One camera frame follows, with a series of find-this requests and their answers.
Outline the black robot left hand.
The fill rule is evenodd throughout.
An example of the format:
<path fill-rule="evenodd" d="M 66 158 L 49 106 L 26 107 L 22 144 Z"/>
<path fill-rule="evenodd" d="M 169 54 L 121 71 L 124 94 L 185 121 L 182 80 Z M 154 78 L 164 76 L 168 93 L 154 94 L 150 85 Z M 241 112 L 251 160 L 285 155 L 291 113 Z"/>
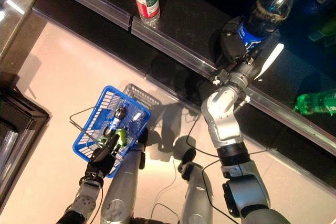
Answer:
<path fill-rule="evenodd" d="M 86 178 L 105 178 L 112 170 L 116 158 L 112 155 L 119 140 L 119 135 L 114 135 L 107 143 L 93 152 L 85 171 Z"/>

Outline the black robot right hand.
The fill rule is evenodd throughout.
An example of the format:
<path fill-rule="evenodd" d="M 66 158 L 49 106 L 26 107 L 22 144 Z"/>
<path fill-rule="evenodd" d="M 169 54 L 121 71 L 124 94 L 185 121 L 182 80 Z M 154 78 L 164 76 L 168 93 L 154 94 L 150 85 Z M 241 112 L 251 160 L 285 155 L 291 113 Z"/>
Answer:
<path fill-rule="evenodd" d="M 220 31 L 215 64 L 220 66 L 248 62 L 250 59 L 276 58 L 285 47 L 279 39 L 278 30 L 266 38 L 252 35 L 244 26 L 243 16 L 236 16 L 230 19 Z"/>

